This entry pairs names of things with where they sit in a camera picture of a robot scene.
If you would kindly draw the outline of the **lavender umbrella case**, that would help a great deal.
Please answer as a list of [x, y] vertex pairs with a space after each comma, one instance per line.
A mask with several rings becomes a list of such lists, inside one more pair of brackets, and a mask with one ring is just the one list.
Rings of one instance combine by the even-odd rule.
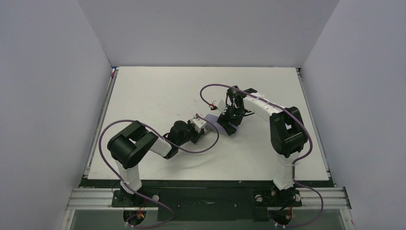
[[213, 115], [213, 114], [207, 114], [205, 117], [205, 120], [209, 121], [206, 126], [205, 130], [210, 130], [215, 132], [216, 130], [219, 132], [221, 135], [225, 136], [235, 136], [238, 133], [238, 127], [235, 125], [229, 123], [227, 125], [221, 125], [218, 123], [218, 116]]

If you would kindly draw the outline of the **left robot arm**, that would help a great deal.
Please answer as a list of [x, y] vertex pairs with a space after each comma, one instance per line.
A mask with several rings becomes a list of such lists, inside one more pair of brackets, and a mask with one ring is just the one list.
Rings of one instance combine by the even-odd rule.
[[118, 166], [118, 173], [123, 179], [117, 200], [131, 206], [138, 206], [142, 197], [137, 192], [142, 187], [138, 164], [148, 152], [153, 152], [164, 159], [173, 158], [185, 143], [196, 143], [205, 134], [203, 126], [189, 120], [176, 121], [170, 132], [162, 138], [139, 121], [133, 121], [118, 134], [113, 136], [107, 149]]

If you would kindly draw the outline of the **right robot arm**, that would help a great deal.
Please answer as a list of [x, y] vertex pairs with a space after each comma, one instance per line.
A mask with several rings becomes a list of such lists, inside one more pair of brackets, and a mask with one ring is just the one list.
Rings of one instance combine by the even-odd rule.
[[281, 108], [271, 105], [269, 100], [262, 98], [252, 88], [239, 91], [234, 86], [227, 90], [226, 100], [231, 104], [221, 101], [214, 106], [221, 112], [216, 122], [228, 136], [237, 132], [246, 112], [252, 112], [270, 125], [271, 145], [277, 155], [271, 202], [281, 207], [299, 202], [293, 181], [294, 160], [308, 141], [308, 136], [301, 127], [303, 121], [300, 111], [296, 107]]

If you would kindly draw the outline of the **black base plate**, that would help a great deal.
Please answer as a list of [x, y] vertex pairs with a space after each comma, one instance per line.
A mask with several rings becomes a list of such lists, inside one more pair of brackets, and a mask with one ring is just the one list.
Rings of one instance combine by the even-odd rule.
[[317, 202], [330, 182], [306, 182], [280, 192], [271, 181], [163, 181], [145, 180], [137, 195], [129, 195], [117, 179], [82, 179], [81, 188], [110, 189], [108, 205], [122, 208], [131, 225], [145, 223], [153, 211], [158, 221], [274, 220], [279, 224], [306, 223], [320, 217], [318, 207], [302, 214], [305, 193]]

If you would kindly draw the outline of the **aluminium frame rail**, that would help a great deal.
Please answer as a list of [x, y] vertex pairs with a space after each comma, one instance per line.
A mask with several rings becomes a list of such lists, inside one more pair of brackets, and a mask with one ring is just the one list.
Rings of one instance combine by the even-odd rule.
[[[316, 188], [316, 192], [298, 188], [299, 196], [302, 205], [300, 208], [304, 209], [317, 209], [324, 204], [324, 209], [350, 209], [350, 201], [344, 187], [332, 188]], [[115, 190], [111, 189], [96, 189], [96, 188], [78, 188], [73, 189], [66, 210], [157, 210], [158, 204], [155, 201], [148, 201], [146, 204], [138, 206], [131, 206], [126, 202], [117, 200], [117, 196], [113, 195]], [[175, 191], [174, 195], [165, 195], [163, 191], [153, 198], [157, 198], [159, 202], [169, 206], [173, 202], [175, 207], [182, 204], [215, 204], [220, 201], [232, 203], [232, 207], [238, 207], [243, 201], [256, 202], [259, 196], [253, 192], [242, 193], [239, 195], [237, 192], [209, 191], [207, 189], [180, 189]]]

